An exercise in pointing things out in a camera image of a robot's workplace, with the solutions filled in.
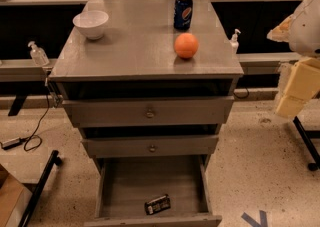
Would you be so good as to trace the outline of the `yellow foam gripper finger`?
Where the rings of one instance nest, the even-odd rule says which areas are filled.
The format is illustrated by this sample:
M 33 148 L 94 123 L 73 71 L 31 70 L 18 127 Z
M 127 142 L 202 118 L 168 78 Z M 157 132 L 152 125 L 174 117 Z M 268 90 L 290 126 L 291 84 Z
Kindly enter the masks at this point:
M 275 113 L 284 118 L 294 118 L 319 91 L 320 60 L 301 58 L 291 67 Z
M 289 42 L 291 22 L 292 16 L 288 16 L 278 26 L 268 32 L 267 38 L 275 42 Z

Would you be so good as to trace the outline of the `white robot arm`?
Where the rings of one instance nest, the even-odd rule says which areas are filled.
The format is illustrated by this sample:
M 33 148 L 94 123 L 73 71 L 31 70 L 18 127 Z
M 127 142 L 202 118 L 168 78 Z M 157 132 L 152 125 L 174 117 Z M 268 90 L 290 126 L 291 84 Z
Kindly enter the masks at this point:
M 279 84 L 275 113 L 294 118 L 320 91 L 320 0 L 303 0 L 295 11 L 270 30 L 267 38 L 287 42 L 301 58 Z

